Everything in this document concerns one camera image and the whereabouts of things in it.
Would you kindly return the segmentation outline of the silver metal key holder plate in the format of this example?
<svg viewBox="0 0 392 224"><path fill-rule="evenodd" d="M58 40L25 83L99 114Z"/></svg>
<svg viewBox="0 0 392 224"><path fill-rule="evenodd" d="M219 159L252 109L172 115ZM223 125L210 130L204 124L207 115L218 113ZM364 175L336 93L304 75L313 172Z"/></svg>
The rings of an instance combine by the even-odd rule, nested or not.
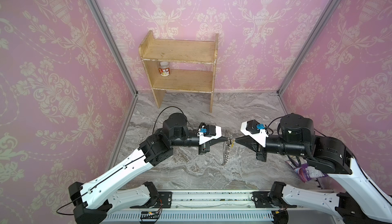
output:
<svg viewBox="0 0 392 224"><path fill-rule="evenodd" d="M223 144L223 162L222 162L222 166L225 166L228 162L229 159L229 154L231 151L231 140L230 141L226 141Z"/></svg>

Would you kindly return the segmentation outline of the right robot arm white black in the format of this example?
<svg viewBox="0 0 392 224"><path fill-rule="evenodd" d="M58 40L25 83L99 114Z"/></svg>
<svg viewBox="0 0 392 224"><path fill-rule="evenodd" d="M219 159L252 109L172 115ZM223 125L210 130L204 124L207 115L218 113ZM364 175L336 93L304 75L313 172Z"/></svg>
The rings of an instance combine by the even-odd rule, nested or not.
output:
<svg viewBox="0 0 392 224"><path fill-rule="evenodd" d="M268 135L265 125L255 120L242 123L242 137L235 142L256 153L265 162L267 155L299 156L307 164L337 181L344 193L321 193L274 182L268 197L283 209L303 206L324 212L345 224L390 224L392 197L383 192L359 166L356 157L337 138L317 136L313 121L298 114L280 118L276 135Z"/></svg>

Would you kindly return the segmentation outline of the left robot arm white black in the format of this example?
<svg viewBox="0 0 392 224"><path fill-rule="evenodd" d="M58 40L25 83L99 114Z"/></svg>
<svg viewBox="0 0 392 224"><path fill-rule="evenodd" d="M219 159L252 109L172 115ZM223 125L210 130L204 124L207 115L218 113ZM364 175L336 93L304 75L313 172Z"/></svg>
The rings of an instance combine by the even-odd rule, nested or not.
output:
<svg viewBox="0 0 392 224"><path fill-rule="evenodd" d="M109 214L131 207L151 208L159 202L159 192L152 182L139 187L120 188L140 174L151 170L174 154L174 147L197 147L199 154L210 146L226 142L222 128L201 123L196 130L187 126L183 113L173 113L126 159L101 176L86 183L75 182L68 188L74 205L73 217L78 224L99 224Z"/></svg>

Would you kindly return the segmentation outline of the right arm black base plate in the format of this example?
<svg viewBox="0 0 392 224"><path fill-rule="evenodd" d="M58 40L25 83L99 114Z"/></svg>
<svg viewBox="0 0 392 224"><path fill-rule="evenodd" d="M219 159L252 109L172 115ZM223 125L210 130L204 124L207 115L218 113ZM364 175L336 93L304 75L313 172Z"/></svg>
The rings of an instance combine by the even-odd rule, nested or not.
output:
<svg viewBox="0 0 392 224"><path fill-rule="evenodd" d="M252 192L251 200L256 208L297 208L297 205L290 205L283 200L282 194L270 193L268 191Z"/></svg>

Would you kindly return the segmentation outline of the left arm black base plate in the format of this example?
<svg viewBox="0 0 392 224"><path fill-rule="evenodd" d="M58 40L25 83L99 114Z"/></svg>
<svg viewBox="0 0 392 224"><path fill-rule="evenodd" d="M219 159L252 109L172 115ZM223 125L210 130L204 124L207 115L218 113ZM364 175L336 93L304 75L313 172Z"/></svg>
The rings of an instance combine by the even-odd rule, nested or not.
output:
<svg viewBox="0 0 392 224"><path fill-rule="evenodd" d="M132 206L130 209L137 208L163 208L169 209L171 208L171 200L173 198L172 191L158 191L158 196L150 199L146 204L142 206Z"/></svg>

